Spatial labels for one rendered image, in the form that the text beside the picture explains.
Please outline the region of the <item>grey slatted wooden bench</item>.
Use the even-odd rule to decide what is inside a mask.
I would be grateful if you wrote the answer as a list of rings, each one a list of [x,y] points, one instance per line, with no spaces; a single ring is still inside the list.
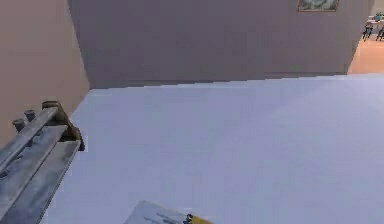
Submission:
[[[12,124],[17,134],[0,149],[0,224],[40,224],[85,143],[58,101],[26,110]]]

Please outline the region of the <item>dark chair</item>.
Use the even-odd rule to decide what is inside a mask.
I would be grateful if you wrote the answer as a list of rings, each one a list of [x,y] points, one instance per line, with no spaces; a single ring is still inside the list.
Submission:
[[[370,22],[367,22],[367,23],[365,24],[365,30],[364,30],[364,32],[362,33],[362,39],[363,39],[364,41],[366,41],[366,40],[370,37],[370,35],[371,35],[371,33],[372,33],[372,30],[373,30],[373,24],[370,23]]]

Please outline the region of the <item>framed wall picture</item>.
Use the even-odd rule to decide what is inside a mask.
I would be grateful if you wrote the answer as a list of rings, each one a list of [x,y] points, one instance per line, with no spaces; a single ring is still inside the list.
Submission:
[[[298,12],[335,12],[339,0],[299,0]]]

